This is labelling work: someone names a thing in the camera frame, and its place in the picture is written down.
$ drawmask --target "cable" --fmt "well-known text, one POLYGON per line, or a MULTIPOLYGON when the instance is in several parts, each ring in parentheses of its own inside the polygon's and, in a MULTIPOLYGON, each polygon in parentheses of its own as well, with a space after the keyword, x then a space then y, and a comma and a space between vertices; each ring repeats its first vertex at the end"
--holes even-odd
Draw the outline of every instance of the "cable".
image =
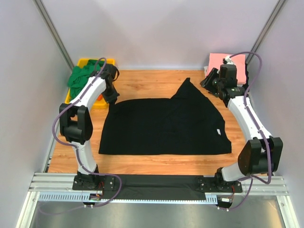
POLYGON ((245 108, 246 108, 248 114, 250 115, 250 117, 251 117, 254 125, 258 129, 258 132, 261 134, 261 136, 262 136, 262 138, 264 140, 264 143, 265 143, 266 153, 267 153, 267 165, 268 165, 268 180, 265 181, 265 180, 263 180, 262 178, 260 178, 260 177, 258 177, 256 175, 250 175, 249 177, 240 178, 239 181, 244 181, 244 180, 247 180, 247 179, 251 178, 251 182, 250 182, 247 194, 245 195, 245 197, 243 198, 243 200, 238 205, 236 205, 235 207, 229 208, 229 210, 237 209, 238 207, 240 207, 245 202, 245 200, 248 198, 248 195, 249 195, 249 193, 251 191, 251 187, 252 187, 252 184, 253 184, 253 178, 258 179, 259 181, 261 181, 261 182, 263 182, 265 184, 270 184, 270 182, 271 182, 271 175, 272 175, 272 172, 271 172, 271 155, 270 155, 269 143, 268 143, 267 138, 266 138, 264 132, 262 131, 260 125, 258 124, 257 120, 253 116, 251 110, 249 109, 249 106, 247 105, 247 100, 246 100, 248 92, 249 92, 251 86, 255 83, 256 79, 260 75, 260 72, 261 72, 261 69, 262 69, 262 65, 263 65, 263 61, 262 61, 261 56, 258 53, 255 53, 255 52, 252 52, 252 51, 239 52, 239 53, 231 55, 230 58, 233 58, 234 56, 238 56, 238 55, 241 55, 241 54, 252 54, 252 55, 255 55, 256 57, 258 57, 259 62, 260 62, 259 67, 257 69, 256 76, 253 78, 252 82, 250 83, 250 85, 248 86, 248 88, 246 89, 246 91, 244 93, 244 105, 245 105, 245 108))
MULTIPOLYGON (((93 208, 98 208, 98 207, 101 207, 101 206, 104 206, 108 203, 110 203, 113 199, 115 199, 115 197, 119 194, 119 192, 121 191, 121 188, 122 188, 122 179, 116 175, 116 174, 110 174, 110 173, 96 173, 96 172, 91 172, 90 170, 88 170, 84 164, 81 162, 80 160, 80 156, 79 156, 79 148, 77 145, 75 144, 72 144, 72 143, 66 143, 66 142, 63 142, 61 141, 57 135, 56 135, 56 131, 55 131, 55 128, 56 128, 56 123, 58 122, 58 120, 60 119, 60 117, 63 115, 63 113, 65 113, 68 109, 70 109, 72 106, 76 105, 78 102, 81 101, 81 99, 84 97, 84 95, 87 93, 87 91, 89 90, 89 88, 93 85, 93 83, 98 79, 98 77, 101 75, 101 73, 103 72, 104 68, 105 68, 105 65, 106 65, 106 58, 102 57, 100 59, 98 59, 95 63, 95 67, 97 66, 97 64, 99 63, 100 60, 104 60, 104 64, 103 66, 101 67, 100 71, 98 72, 98 74, 95 76, 95 78, 93 79, 93 81, 87 86, 87 88, 83 91, 83 93, 80 95, 80 97, 73 103, 71 103, 70 105, 68 105, 64 110, 62 110, 59 115, 55 118, 54 122, 53 122, 53 125, 52 125, 52 134, 55 138, 55 140, 57 142, 59 142, 60 144, 62 145, 65 145, 65 146, 72 146, 75 148, 75 151, 76 151, 76 157, 77 157, 77 161, 79 163, 79 165, 83 168, 84 171, 92 174, 92 175, 98 175, 98 176, 113 176, 113 177, 116 177, 118 180, 119 180, 119 187, 118 187, 118 190, 117 192, 109 199, 107 200, 106 202, 103 202, 103 203, 100 203, 100 204, 97 204, 97 205, 94 205, 93 208)), ((44 214, 44 215, 61 215, 61 214, 64 214, 64 213, 68 213, 68 212, 71 212, 73 210, 77 210, 77 209, 80 209, 80 208, 84 208, 84 206, 79 206, 79 207, 76 207, 76 208, 72 208, 70 210, 66 210, 66 211, 63 211, 63 212, 59 212, 59 213, 46 213, 46 212, 43 212, 40 208, 38 208, 39 212, 44 214)))

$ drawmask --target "gray wall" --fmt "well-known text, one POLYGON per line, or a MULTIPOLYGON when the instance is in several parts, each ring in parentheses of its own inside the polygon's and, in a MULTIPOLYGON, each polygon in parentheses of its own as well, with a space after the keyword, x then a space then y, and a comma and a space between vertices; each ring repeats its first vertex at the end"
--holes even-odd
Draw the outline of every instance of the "gray wall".
POLYGON ((0 226, 11 228, 46 159, 70 70, 33 1, 2 1, 0 21, 0 226))
POLYGON ((277 0, 43 0, 74 64, 201 69, 210 52, 250 50, 277 0))
MULTIPOLYGON (((273 136, 284 142, 278 174, 283 175, 297 217, 304 227, 304 1, 289 0, 258 53, 264 61, 253 85, 253 106, 273 136)), ((258 61, 249 66, 254 76, 258 61)))

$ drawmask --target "pink cloth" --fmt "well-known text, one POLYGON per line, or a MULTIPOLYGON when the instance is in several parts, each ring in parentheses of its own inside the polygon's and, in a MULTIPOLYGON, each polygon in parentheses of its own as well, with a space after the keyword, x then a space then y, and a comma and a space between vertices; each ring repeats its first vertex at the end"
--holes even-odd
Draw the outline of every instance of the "pink cloth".
MULTIPOLYGON (((210 53, 209 65, 206 76, 210 73, 213 68, 219 69, 220 65, 223 64, 223 58, 227 55, 224 53, 210 53)), ((237 66, 237 84, 243 85, 246 83, 246 73, 245 73, 245 55, 238 55, 232 57, 231 59, 237 66)))

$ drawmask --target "metal pole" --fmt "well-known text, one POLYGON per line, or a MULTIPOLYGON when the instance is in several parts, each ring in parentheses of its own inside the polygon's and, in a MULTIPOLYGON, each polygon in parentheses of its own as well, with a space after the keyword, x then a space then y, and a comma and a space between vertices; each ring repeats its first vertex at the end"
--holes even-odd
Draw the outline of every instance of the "metal pole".
MULTIPOLYGON (((287 2, 287 0, 278 0, 272 13, 270 14, 266 24, 264 25, 261 33, 259 34, 259 36, 256 39, 255 44, 253 45, 251 51, 253 52, 257 52, 258 48, 260 47, 261 43, 263 42, 263 40, 265 39, 268 31, 270 30, 271 26, 273 25, 274 21, 276 20, 279 12, 281 11, 281 9, 283 8, 284 4, 287 2)), ((246 58, 246 63, 249 64, 251 59, 252 59, 253 55, 250 54, 247 56, 246 58)))
POLYGON ((37 6, 37 9, 38 11, 40 12, 43 20, 45 21, 49 31, 51 32, 52 34, 52 37, 54 38, 56 44, 58 45, 59 47, 59 50, 60 52, 62 53, 66 63, 68 64, 68 66, 71 68, 71 70, 73 69, 74 67, 74 64, 73 64, 73 61, 72 59, 70 58, 65 46, 63 45, 61 39, 60 39, 60 36, 58 35, 55 27, 54 27, 54 24, 50 18, 50 16, 48 15, 48 12, 45 8, 45 6, 43 5, 42 1, 41 0, 33 0, 35 5, 37 6))

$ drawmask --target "gray floor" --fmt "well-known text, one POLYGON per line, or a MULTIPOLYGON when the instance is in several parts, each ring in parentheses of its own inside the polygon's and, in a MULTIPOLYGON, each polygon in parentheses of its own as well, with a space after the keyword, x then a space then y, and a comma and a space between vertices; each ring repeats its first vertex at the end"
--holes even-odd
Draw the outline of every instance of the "gray floor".
MULTIPOLYGON (((242 199, 235 197, 235 204, 242 199)), ((81 205, 39 202, 48 213, 81 205)), ((239 209, 219 211, 210 205, 110 203, 57 216, 35 212, 31 228, 282 228, 276 197, 250 196, 239 209)))

